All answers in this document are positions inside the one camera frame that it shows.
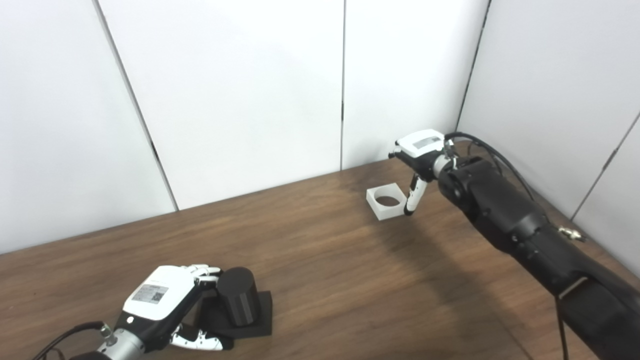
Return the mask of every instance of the wooden table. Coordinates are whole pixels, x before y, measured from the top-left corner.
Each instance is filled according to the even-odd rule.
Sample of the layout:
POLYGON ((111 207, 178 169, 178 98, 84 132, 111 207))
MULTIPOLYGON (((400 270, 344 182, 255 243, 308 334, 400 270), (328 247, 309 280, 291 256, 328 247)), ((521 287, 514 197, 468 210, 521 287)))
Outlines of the wooden table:
MULTIPOLYGON (((246 266, 272 291, 273 335, 144 359, 561 359, 552 297, 435 184, 414 216, 376 220, 365 190, 406 189, 411 174, 382 161, 4 254, 0 357, 31 359, 77 323, 113 325, 159 265, 208 263, 246 266)), ((581 247, 640 287, 595 244, 581 247)), ((595 358, 569 341, 574 359, 595 358)), ((89 332, 61 348, 100 343, 89 332)))

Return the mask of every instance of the robotic hand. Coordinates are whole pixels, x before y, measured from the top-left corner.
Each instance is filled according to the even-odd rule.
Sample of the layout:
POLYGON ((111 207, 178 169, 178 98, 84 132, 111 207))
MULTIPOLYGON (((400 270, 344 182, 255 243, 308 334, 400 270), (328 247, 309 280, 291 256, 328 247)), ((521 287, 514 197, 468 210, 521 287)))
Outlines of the robotic hand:
POLYGON ((231 349, 233 339, 181 323, 202 292, 215 288, 221 274, 220 268, 206 264, 158 267, 125 301, 115 331, 106 325, 102 328, 102 346, 71 360, 134 360, 169 344, 195 350, 231 349))
POLYGON ((405 213, 411 215, 427 183, 438 180, 442 195, 476 230, 556 298, 559 317, 600 359, 640 358, 640 293, 582 253, 563 236, 568 235, 566 229, 551 224, 544 211, 489 161, 458 158, 451 150, 453 137, 481 142, 464 133, 444 136, 435 130, 418 131, 396 142, 389 157, 415 172, 405 213))

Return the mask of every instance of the white robotic hand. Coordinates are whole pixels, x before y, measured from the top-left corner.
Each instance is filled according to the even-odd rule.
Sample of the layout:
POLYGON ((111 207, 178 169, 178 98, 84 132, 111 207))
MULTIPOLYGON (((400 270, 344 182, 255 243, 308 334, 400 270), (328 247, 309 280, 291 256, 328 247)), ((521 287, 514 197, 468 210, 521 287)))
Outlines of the white robotic hand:
POLYGON ((215 288, 222 270, 206 264, 163 265, 129 295, 115 331, 97 351, 75 360, 135 360, 171 344, 197 350, 228 350, 233 339, 182 324, 204 290, 215 288))

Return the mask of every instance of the white wall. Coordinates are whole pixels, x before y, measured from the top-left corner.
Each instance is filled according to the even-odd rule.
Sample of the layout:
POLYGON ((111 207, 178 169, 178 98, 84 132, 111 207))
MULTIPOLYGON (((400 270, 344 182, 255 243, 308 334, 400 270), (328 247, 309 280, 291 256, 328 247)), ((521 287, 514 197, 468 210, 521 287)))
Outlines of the white wall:
POLYGON ((348 0, 342 167, 456 127, 487 0, 348 0))
POLYGON ((640 110, 640 3, 491 3, 460 131, 572 216, 640 110))
POLYGON ((638 184, 640 127, 635 125, 574 221, 629 270, 640 276, 638 184))
POLYGON ((169 211, 91 1, 0 2, 0 252, 169 211))
POLYGON ((342 0, 101 0, 179 208, 340 169, 342 0))

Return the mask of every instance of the white fingertip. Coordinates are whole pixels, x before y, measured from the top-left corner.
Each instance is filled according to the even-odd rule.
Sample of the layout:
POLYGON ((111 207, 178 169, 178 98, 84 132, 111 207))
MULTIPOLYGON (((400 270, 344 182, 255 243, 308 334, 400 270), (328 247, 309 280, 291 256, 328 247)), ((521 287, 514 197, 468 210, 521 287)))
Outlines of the white fingertip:
POLYGON ((213 275, 212 276, 196 276, 196 277, 201 282, 217 282, 218 281, 218 277, 213 275))

